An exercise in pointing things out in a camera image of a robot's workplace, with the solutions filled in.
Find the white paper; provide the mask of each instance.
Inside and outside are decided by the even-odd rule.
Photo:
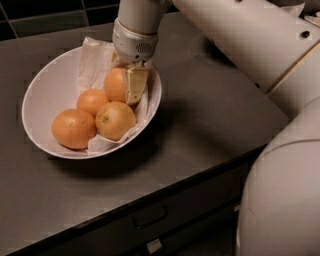
[[[86,37],[82,45],[82,53],[80,59],[78,73],[78,91],[79,95],[87,89],[103,89],[104,78],[111,68],[111,58],[114,52],[112,43],[99,41]],[[119,141],[112,141],[97,134],[93,139],[89,140],[88,154],[102,153],[111,149],[115,145],[125,142],[141,129],[146,121],[148,110],[148,87],[146,87],[140,102],[135,108],[135,116],[137,124],[131,128]]]

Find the bowl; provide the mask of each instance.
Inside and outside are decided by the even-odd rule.
[[[109,154],[137,137],[154,117],[161,100],[159,73],[151,61],[149,69],[148,108],[139,129],[123,143],[115,143],[102,152],[72,150],[59,144],[51,132],[54,118],[63,110],[75,108],[78,99],[78,67],[82,47],[68,51],[46,65],[33,79],[22,104],[22,122],[31,141],[43,151],[65,159],[89,159]]]

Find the dark countertop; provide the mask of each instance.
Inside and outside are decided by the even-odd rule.
[[[38,149],[21,121],[43,66],[112,24],[0,43],[0,255],[268,143],[286,116],[179,13],[165,16],[154,56],[163,95],[154,120],[124,148],[93,160]]]

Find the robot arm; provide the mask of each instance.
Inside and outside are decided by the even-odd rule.
[[[320,255],[320,30],[265,0],[122,0],[114,44],[121,59],[152,57],[173,4],[293,122],[251,170],[237,255]]]

